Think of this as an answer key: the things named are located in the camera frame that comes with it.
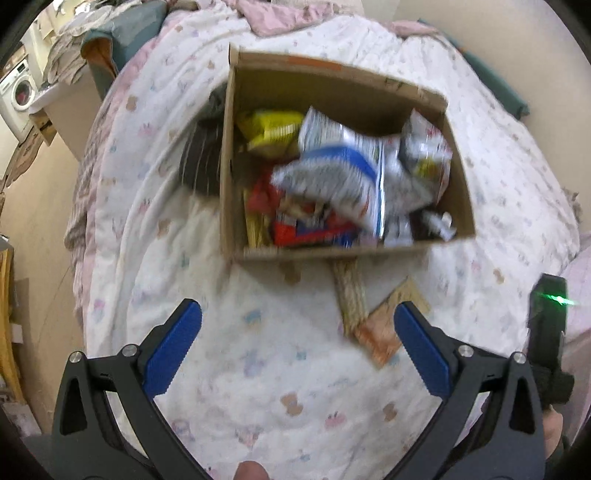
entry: blue gripper pad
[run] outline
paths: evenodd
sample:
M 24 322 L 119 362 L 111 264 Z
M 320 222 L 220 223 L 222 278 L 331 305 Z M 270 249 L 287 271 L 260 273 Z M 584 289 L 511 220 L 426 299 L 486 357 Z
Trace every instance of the blue gripper pad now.
M 150 400 L 168 390 L 201 329 L 201 321 L 201 307 L 191 301 L 146 363 L 143 388 Z
M 446 400 L 452 393 L 449 366 L 417 318 L 421 313 L 414 310 L 404 303 L 398 305 L 394 311 L 394 329 L 429 393 Z

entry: laundry pile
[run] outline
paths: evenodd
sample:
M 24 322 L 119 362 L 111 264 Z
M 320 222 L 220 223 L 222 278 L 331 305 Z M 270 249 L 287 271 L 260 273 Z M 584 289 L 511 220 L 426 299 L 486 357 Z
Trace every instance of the laundry pile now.
M 43 81 L 50 85 L 57 82 L 68 85 L 76 83 L 82 76 L 82 67 L 86 65 L 86 60 L 80 55 L 86 32 L 106 24 L 136 5 L 141 5 L 141 0 L 129 0 L 118 7 L 105 5 L 97 10 L 80 13 L 61 27 L 49 52 Z

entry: washing machine door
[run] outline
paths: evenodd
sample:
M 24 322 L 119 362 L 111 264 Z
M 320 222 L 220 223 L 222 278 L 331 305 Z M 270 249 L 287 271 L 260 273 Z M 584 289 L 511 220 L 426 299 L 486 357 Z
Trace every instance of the washing machine door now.
M 34 85 L 35 82 L 30 74 L 24 74 L 14 82 L 10 98 L 12 101 L 12 107 L 17 112 L 26 111 L 33 103 L 36 93 Z

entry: red snack package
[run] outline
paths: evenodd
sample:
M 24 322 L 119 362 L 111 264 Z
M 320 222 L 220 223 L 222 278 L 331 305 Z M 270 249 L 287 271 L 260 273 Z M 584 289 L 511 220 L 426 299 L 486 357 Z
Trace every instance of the red snack package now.
M 277 190 L 269 180 L 272 170 L 265 170 L 256 181 L 246 203 L 246 209 L 253 213 L 262 213 L 270 217 L 275 216 L 284 193 Z
M 273 243 L 278 247 L 322 244 L 339 241 L 343 235 L 357 232 L 357 226 L 330 210 L 326 219 L 297 219 L 279 213 L 273 221 Z

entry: washing machine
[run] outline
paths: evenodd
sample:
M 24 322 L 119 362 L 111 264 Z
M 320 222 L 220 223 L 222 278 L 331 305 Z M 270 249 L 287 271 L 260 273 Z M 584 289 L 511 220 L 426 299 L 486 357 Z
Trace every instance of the washing machine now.
M 37 85 L 31 76 L 27 59 L 21 61 L 0 82 L 0 114 L 19 143 L 27 138 L 33 124 L 28 108 L 37 96 Z

